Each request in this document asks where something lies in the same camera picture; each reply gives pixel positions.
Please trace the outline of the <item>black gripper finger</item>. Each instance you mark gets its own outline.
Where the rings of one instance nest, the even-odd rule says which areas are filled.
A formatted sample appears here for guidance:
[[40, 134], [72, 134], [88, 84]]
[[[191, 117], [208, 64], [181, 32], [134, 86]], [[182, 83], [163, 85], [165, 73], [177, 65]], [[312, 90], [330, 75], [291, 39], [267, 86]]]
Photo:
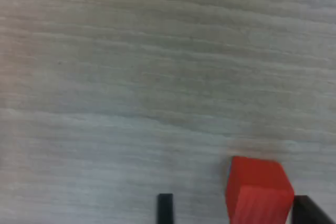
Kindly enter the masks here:
[[309, 196], [296, 195], [291, 214], [292, 224], [335, 224]]
[[173, 194], [158, 194], [156, 224], [173, 224]]

